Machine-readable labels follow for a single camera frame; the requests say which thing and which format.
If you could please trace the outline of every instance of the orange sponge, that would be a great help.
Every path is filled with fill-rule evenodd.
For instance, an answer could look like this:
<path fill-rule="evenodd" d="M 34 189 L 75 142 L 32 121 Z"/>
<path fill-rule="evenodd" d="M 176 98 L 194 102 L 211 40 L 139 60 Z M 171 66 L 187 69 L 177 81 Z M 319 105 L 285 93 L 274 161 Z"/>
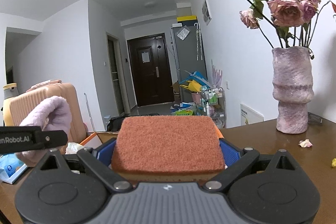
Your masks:
<path fill-rule="evenodd" d="M 126 118 L 112 156 L 112 169 L 132 181 L 206 181 L 224 167 L 209 117 Z"/>

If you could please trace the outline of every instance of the gray refrigerator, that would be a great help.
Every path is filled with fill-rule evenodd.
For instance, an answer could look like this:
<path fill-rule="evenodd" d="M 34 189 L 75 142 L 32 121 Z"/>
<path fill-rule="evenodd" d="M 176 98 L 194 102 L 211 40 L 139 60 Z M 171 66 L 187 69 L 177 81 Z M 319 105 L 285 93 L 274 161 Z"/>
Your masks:
<path fill-rule="evenodd" d="M 200 46 L 199 57 L 197 60 L 196 26 L 188 26 L 188 28 L 190 32 L 183 40 L 177 36 L 177 31 L 180 30 L 181 27 L 171 28 L 171 38 L 174 48 L 178 81 L 180 82 L 189 76 L 189 74 L 185 71 L 188 71 L 190 73 L 199 71 L 206 79 L 208 79 L 207 70 L 205 67 L 204 50 L 202 49 L 203 58 L 201 58 Z M 181 87 L 180 96 L 182 102 L 189 103 L 193 101 L 190 92 Z"/>

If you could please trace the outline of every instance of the vase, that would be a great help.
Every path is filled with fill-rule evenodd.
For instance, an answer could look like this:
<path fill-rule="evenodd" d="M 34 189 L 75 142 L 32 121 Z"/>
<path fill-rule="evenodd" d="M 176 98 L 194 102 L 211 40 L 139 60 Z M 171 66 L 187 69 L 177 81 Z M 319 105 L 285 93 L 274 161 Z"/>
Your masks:
<path fill-rule="evenodd" d="M 305 47 L 274 48 L 273 97 L 279 101 L 277 130 L 300 134 L 307 130 L 307 103 L 314 97 L 310 53 Z"/>

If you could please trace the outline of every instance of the door handle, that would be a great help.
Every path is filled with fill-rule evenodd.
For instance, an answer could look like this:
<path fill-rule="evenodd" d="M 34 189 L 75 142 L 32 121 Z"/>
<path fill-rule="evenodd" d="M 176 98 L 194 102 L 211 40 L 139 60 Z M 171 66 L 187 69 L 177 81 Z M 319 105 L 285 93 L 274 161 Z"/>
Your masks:
<path fill-rule="evenodd" d="M 159 75 L 159 67 L 155 67 L 155 71 L 156 71 L 156 77 L 159 78 L 160 75 Z"/>

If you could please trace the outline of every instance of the thermos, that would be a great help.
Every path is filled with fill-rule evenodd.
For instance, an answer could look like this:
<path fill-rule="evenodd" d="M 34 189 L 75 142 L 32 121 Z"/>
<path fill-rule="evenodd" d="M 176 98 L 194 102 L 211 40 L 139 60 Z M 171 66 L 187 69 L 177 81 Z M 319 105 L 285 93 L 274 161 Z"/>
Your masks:
<path fill-rule="evenodd" d="M 3 86 L 3 93 L 4 93 L 4 101 L 3 101 L 3 121 L 5 126 L 14 126 L 11 111 L 9 109 L 9 104 L 14 97 L 19 95 L 17 90 L 16 83 L 8 84 Z"/>

